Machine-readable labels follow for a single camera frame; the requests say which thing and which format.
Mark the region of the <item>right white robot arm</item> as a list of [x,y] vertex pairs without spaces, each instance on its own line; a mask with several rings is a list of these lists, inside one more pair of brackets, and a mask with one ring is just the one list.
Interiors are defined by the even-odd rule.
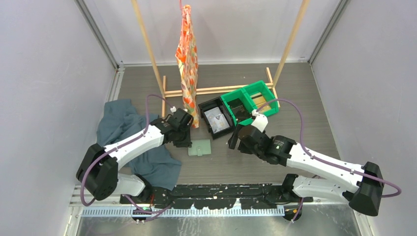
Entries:
[[228,140],[230,149],[253,154],[272,165],[296,168],[318,175],[312,179],[287,174],[281,197],[293,202],[296,198],[316,197],[347,203],[353,210],[377,216],[384,183],[380,167],[373,162],[364,165],[344,162],[321,153],[303,149],[301,144],[282,135],[269,137],[252,125],[239,125]]

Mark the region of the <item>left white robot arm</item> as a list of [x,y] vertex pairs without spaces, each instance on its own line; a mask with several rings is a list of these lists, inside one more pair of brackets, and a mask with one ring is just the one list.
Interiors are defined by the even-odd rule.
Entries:
[[81,202],[87,190],[93,200],[102,201],[113,194],[131,196],[146,203],[151,196],[148,184],[140,175],[119,173],[120,169],[139,155],[166,143],[179,148],[191,146],[190,128],[193,116],[184,109],[173,109],[165,118],[153,120],[138,133],[112,145],[93,144],[88,149],[76,173],[81,183]]

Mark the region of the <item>green card holder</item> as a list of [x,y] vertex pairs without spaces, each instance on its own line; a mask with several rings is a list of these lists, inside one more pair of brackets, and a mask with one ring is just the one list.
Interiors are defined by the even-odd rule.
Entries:
[[203,156],[211,154],[210,139],[193,140],[191,147],[188,148],[189,156]]

